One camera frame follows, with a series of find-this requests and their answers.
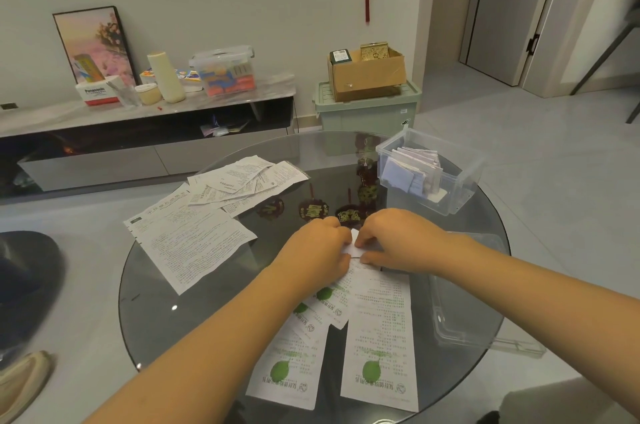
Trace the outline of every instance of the door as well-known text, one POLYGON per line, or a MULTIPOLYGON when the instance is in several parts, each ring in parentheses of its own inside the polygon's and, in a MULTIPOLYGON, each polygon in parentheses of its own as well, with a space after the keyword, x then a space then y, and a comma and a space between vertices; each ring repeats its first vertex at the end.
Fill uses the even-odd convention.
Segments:
POLYGON ((471 1, 461 61, 516 86, 545 0, 471 1))

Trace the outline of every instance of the floral painting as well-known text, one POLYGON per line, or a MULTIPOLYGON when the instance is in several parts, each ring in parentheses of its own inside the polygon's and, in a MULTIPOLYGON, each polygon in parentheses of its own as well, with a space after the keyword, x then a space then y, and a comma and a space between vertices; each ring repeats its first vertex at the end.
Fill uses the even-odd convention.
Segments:
POLYGON ((114 6, 53 15, 67 52, 76 83, 84 81, 74 56, 88 54, 105 76, 119 75, 129 86, 136 84, 127 40, 114 6))

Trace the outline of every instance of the round coffee table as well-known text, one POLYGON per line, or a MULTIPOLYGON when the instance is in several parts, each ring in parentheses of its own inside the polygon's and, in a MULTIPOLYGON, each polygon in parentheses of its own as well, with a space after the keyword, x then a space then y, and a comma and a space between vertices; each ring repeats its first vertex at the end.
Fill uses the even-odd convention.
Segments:
MULTIPOLYGON (((267 208, 257 207, 239 216, 239 220, 258 238, 241 247, 218 269, 194 287, 178 296, 147 254, 134 243, 127 258, 120 284, 120 324, 125 344, 137 368, 153 362, 242 290, 267 266, 291 234, 305 221, 300 218, 300 203, 312 198, 322 200, 334 215, 339 208, 359 204, 358 189, 362 176, 367 184, 375 182, 377 159, 375 145, 384 139, 358 132, 311 132, 279 137, 237 151, 204 171, 217 169, 250 155, 268 161, 289 161, 305 170, 311 179, 278 195, 267 208), (359 159, 368 158, 368 166, 359 159)), ((436 223, 447 231, 496 234, 508 247, 502 221, 486 195, 478 192, 455 215, 443 217, 418 204, 399 190, 378 188, 375 206, 404 208, 436 223)), ((431 319, 429 278, 411 276, 413 339, 420 410, 425 410, 455 388, 484 356, 482 347, 439 346, 431 319)), ((465 310, 477 313, 486 332, 486 347, 494 339, 502 316, 487 311, 475 299, 465 298, 465 310)), ((396 422, 412 413, 381 405, 340 397, 342 362, 348 326, 342 331, 331 327, 324 352, 316 408, 304 411, 245 395, 242 388, 232 409, 233 422, 246 423, 357 423, 396 422)), ((212 351, 215 341, 211 342, 212 351)))

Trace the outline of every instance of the plastic storage box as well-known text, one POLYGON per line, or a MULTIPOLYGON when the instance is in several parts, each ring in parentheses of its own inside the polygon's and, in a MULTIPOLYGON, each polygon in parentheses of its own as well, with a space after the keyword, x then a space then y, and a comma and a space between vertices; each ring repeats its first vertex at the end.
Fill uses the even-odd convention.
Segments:
MULTIPOLYGON (((494 234, 466 234, 491 249, 508 254, 502 239, 494 234)), ((467 291, 436 276, 429 276, 433 329, 439 345, 493 348, 503 352, 540 358, 547 349, 515 323, 505 320, 499 333, 489 336, 483 328, 483 315, 493 312, 467 291)))
POLYGON ((413 119, 422 91, 412 82, 400 86, 400 94, 336 102, 329 82, 318 84, 316 112, 323 130, 354 130, 393 136, 413 119))
POLYGON ((389 189, 395 189, 382 179, 382 173, 391 152, 401 146, 438 151, 443 169, 440 178, 440 195, 424 197, 411 195, 420 204, 441 215, 449 215, 457 213, 476 193, 477 183, 484 168, 484 155, 474 149, 429 136, 412 128, 405 128, 386 142, 376 146, 380 156, 378 161, 380 184, 389 189))
POLYGON ((205 51, 192 56, 189 67, 198 72, 208 96, 225 95, 255 89, 253 56, 249 46, 205 51))

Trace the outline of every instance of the beige slipper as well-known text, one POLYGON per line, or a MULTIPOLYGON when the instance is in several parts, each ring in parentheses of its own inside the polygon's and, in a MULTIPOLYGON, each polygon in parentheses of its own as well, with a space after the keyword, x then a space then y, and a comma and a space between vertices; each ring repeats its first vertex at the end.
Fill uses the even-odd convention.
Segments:
POLYGON ((13 422, 35 400, 53 369, 47 352, 25 355, 0 372, 0 424, 13 422))

